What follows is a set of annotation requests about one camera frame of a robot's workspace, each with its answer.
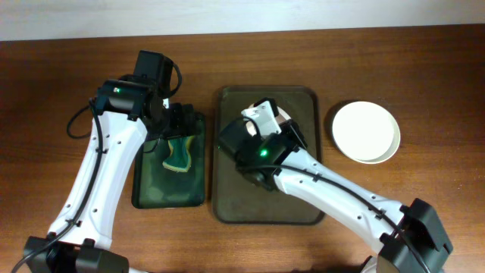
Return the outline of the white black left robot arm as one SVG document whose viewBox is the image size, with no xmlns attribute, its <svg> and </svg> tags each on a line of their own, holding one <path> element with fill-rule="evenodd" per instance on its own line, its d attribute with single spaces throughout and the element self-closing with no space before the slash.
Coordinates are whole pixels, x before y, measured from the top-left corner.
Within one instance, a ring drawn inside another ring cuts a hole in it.
<svg viewBox="0 0 485 273">
<path fill-rule="evenodd" d="M 29 237 L 13 267 L 32 272 L 130 273 L 128 258 L 110 251 L 114 217 L 130 166 L 144 143 L 165 140 L 163 166 L 187 172 L 197 133 L 190 105 L 170 104 L 181 75 L 167 56 L 142 50 L 133 73 L 106 80 L 89 100 L 92 130 L 71 192 L 46 237 Z"/>
</svg>

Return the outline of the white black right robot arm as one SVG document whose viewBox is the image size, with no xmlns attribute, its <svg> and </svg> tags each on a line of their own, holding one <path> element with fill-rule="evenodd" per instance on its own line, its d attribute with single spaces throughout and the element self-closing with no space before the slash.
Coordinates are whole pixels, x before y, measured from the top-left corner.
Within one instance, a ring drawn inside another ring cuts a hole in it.
<svg viewBox="0 0 485 273">
<path fill-rule="evenodd" d="M 410 206 L 372 193 L 323 166 L 306 149 L 295 121 L 273 133 L 251 118 L 237 118 L 218 135 L 218 145 L 252 183 L 301 199 L 357 234 L 376 253 L 362 272 L 443 270 L 453 251 L 436 210 L 415 199 Z M 254 133 L 247 125 L 254 124 Z"/>
</svg>

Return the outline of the white plate bottom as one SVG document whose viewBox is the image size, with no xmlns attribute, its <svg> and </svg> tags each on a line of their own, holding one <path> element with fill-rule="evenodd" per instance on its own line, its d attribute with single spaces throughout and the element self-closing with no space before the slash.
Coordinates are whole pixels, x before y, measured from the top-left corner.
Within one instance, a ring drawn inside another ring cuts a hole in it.
<svg viewBox="0 0 485 273">
<path fill-rule="evenodd" d="M 283 123 L 284 121 L 291 119 L 291 117 L 282 108 L 280 108 L 279 106 L 277 106 L 277 107 L 278 107 L 279 113 L 280 113 L 277 116 L 277 121 L 279 122 L 279 124 Z"/>
</svg>

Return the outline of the green yellow sponge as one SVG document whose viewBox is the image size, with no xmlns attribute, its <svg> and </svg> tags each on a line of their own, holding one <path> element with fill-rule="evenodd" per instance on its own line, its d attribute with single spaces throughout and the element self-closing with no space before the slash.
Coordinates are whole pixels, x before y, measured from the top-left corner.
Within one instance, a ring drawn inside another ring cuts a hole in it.
<svg viewBox="0 0 485 273">
<path fill-rule="evenodd" d="M 192 165 L 190 146 L 194 136 L 184 136 L 168 141 L 170 155 L 162 162 L 163 166 L 175 172 L 186 173 Z"/>
</svg>

